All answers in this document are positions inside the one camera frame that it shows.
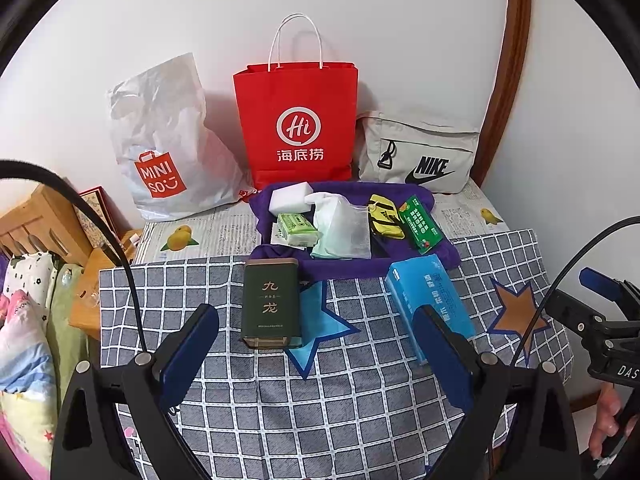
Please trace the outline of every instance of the nike swoosh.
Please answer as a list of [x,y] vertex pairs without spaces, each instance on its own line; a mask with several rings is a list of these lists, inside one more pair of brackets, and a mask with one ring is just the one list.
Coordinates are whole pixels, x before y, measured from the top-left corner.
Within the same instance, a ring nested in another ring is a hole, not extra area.
[[436,180],[437,178],[440,178],[441,176],[446,176],[448,174],[453,173],[453,171],[447,171],[447,173],[440,173],[440,174],[436,174],[436,175],[431,175],[431,176],[425,176],[424,178],[417,178],[414,175],[414,171],[411,171],[405,178],[404,182],[406,184],[417,184],[418,186],[420,186],[421,184],[426,184],[427,182],[431,182],[432,180]]

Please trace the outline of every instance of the plaid tablecloth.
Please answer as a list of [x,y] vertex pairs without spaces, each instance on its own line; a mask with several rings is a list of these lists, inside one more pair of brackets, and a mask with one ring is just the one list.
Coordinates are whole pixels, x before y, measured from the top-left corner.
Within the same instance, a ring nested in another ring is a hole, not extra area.
[[[505,362],[516,336],[488,335],[500,308],[490,278],[520,289],[531,282],[540,301],[548,281],[532,231],[455,242],[462,257],[453,280],[480,334],[478,351]],[[308,379],[281,351],[253,351],[239,341],[245,258],[222,256],[134,268],[151,349],[203,302],[220,313],[220,333],[172,419],[215,478],[421,478],[462,420],[428,366],[417,365],[396,307],[381,278],[331,280],[328,307],[360,329],[320,344]],[[102,364],[128,362],[140,351],[121,269],[100,276]],[[573,354],[564,328],[535,335],[530,366],[552,360],[564,380]],[[123,428],[134,428],[126,406]],[[495,431],[502,442],[513,407]],[[143,476],[156,478],[137,434],[127,439]]]

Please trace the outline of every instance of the star pattern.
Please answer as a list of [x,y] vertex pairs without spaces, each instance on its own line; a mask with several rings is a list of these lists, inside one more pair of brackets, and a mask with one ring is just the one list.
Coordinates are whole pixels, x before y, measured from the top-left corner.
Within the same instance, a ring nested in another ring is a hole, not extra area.
[[[521,339],[527,326],[536,312],[536,300],[533,296],[531,282],[527,282],[519,291],[513,292],[503,284],[491,280],[498,294],[502,309],[491,326],[486,330],[489,334],[516,334]],[[529,365],[529,353],[533,342],[533,335],[551,328],[543,317],[538,318],[536,324],[524,343],[524,359]]]
[[286,348],[285,354],[306,379],[322,341],[354,334],[360,330],[326,307],[326,282],[316,282],[300,293],[301,348]]

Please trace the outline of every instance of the white sponge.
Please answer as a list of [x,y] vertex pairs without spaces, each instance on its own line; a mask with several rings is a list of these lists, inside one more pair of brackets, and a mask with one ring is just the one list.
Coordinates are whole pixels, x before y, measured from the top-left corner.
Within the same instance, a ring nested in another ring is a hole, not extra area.
[[311,204],[305,203],[305,196],[314,190],[308,182],[300,182],[293,186],[281,187],[271,193],[269,213],[278,216],[282,213],[306,213],[311,211]]

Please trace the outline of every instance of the blue tissue box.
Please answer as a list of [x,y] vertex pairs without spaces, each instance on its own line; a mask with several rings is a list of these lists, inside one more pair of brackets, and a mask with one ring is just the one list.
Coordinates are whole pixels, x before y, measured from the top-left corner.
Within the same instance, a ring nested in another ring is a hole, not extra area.
[[412,319],[414,312],[424,304],[431,305],[452,332],[467,339],[476,335],[465,306],[435,254],[391,264],[385,283],[404,319],[421,365],[426,364],[427,359],[415,340]]

